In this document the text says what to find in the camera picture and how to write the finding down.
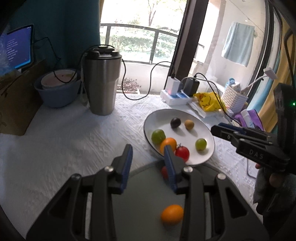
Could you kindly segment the stainless steel tumbler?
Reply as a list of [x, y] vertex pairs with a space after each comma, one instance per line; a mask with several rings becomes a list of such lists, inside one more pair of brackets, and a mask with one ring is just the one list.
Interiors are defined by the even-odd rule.
[[86, 51], [81, 62], [90, 110], [105, 116], [113, 112], [122, 56], [110, 45], [98, 45]]

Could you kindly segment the blue bowl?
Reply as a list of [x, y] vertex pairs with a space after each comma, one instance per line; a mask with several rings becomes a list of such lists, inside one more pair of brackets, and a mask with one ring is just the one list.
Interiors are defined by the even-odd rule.
[[34, 88], [38, 91], [44, 104], [51, 108], [61, 108], [73, 102], [78, 96], [78, 91], [81, 85], [80, 72], [77, 71], [77, 79], [70, 83], [64, 84], [57, 88], [43, 89], [41, 79], [49, 74], [39, 77], [35, 83]]

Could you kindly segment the orange in plate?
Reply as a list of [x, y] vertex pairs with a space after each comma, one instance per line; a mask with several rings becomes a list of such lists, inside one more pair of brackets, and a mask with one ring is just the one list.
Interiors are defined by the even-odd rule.
[[162, 155], [164, 155], [165, 146], [170, 146], [174, 152], [177, 148], [177, 141], [174, 138], [166, 138], [160, 144], [159, 150]]

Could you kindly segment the white power strip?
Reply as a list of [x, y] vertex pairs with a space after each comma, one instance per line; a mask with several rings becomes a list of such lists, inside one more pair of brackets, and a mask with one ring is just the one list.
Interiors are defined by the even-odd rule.
[[177, 92], [175, 95], [170, 95], [166, 90], [161, 90], [160, 98], [168, 106], [186, 105], [193, 100], [193, 98], [187, 96], [183, 90]]

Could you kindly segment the black charger adapter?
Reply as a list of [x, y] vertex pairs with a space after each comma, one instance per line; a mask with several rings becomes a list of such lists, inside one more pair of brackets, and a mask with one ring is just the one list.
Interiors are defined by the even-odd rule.
[[192, 97], [197, 92], [199, 84], [200, 84], [199, 80], [195, 80], [193, 78], [187, 78], [185, 80], [185, 85], [183, 88], [184, 94], [186, 94], [189, 97]]

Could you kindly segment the orange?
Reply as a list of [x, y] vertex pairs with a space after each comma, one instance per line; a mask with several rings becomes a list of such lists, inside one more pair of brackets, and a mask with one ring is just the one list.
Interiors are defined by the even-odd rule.
[[165, 225], [177, 225], [183, 220], [183, 217], [184, 209], [177, 204], [166, 207], [161, 213], [161, 221]]
[[177, 148], [177, 141], [174, 138], [166, 138], [160, 144], [159, 150], [162, 155], [164, 155], [165, 146], [170, 146], [174, 152]]

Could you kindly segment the white lattice basket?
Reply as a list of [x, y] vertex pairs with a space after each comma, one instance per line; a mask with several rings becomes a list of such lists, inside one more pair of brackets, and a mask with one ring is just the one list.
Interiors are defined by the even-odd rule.
[[225, 106], [231, 109], [233, 113], [241, 112], [247, 100], [247, 96], [236, 92], [229, 86], [226, 87], [224, 94], [222, 95], [222, 101]]

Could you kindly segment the white charger adapter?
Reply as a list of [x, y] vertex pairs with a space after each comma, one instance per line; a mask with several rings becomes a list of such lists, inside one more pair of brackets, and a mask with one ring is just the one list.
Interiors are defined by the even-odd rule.
[[180, 80], [175, 77], [169, 76], [166, 81], [165, 90], [169, 95], [176, 95], [180, 86]]

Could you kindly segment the white desk lamp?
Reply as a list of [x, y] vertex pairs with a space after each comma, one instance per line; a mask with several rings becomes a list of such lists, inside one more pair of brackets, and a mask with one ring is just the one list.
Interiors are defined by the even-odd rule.
[[270, 68], [270, 67], [264, 68], [263, 75], [258, 77], [256, 80], [254, 80], [251, 84], [247, 85], [244, 89], [241, 89], [240, 93], [245, 94], [247, 92], [247, 90], [249, 90], [257, 82], [264, 80], [264, 78], [269, 78], [271, 80], [275, 80], [278, 77], [272, 68]]

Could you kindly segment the tablet with blue screen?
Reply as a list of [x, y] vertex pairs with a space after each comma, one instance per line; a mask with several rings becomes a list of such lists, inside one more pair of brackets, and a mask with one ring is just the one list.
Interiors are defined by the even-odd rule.
[[26, 25], [1, 35], [1, 76], [33, 63], [34, 25]]

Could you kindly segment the white lotion tube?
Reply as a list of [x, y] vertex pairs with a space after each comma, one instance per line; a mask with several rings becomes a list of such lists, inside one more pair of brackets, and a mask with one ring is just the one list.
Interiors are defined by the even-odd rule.
[[248, 111], [246, 109], [241, 111], [241, 115], [242, 115], [242, 118], [244, 119], [244, 121], [246, 123], [246, 126], [248, 128], [254, 128], [254, 124], [253, 124], [253, 121], [251, 119], [251, 116], [249, 115], [249, 113], [248, 113]]

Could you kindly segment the teal curtain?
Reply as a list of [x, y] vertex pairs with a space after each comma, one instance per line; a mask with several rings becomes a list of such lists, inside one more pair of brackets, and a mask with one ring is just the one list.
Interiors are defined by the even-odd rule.
[[83, 51], [100, 44], [100, 1], [1, 1], [1, 30], [32, 24], [35, 37], [48, 37], [52, 47], [37, 51], [49, 66], [60, 57], [65, 68], [75, 68]]

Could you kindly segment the yellow duck plastic bag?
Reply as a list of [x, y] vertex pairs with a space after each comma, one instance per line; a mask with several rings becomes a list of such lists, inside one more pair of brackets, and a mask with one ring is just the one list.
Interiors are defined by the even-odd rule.
[[226, 110], [226, 106], [216, 92], [202, 92], [195, 93], [199, 105], [205, 112], [212, 112], [216, 110]]

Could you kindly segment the red tomato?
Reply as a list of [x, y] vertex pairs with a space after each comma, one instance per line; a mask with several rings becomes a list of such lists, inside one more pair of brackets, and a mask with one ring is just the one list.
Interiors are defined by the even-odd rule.
[[175, 150], [175, 155], [182, 158], [184, 162], [187, 162], [190, 157], [190, 152], [185, 146], [178, 146]]
[[168, 180], [168, 171], [167, 171], [166, 166], [163, 166], [163, 168], [161, 169], [161, 174], [165, 180]]

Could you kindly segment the grey round placemat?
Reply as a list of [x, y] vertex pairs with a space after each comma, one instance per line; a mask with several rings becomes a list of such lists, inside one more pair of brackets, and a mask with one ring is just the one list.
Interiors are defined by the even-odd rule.
[[[218, 240], [225, 230], [223, 208], [231, 180], [201, 165], [182, 176], [185, 188], [174, 192], [161, 175], [163, 166], [157, 161], [132, 171], [125, 192], [112, 197], [117, 239]], [[184, 217], [168, 225], [161, 213], [173, 204], [184, 209]]]

